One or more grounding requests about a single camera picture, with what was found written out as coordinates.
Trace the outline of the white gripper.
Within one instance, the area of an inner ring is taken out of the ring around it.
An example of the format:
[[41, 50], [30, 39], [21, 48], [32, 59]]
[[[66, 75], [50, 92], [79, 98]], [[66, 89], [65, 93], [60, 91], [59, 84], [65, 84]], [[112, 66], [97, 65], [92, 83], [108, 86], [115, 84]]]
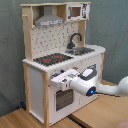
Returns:
[[51, 84], [59, 90], [68, 90], [70, 88], [70, 82], [78, 75], [79, 72], [77, 70], [69, 69], [64, 73], [54, 77], [51, 80]]

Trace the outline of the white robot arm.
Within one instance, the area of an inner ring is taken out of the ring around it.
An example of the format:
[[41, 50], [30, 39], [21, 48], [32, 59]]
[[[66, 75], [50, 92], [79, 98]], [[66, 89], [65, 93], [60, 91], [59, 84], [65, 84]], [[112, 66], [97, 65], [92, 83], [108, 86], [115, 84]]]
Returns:
[[98, 73], [94, 66], [89, 66], [82, 73], [69, 69], [54, 77], [51, 83], [62, 91], [71, 88], [84, 96], [94, 94], [128, 96], [128, 76], [124, 77], [117, 86], [103, 85], [98, 82]]

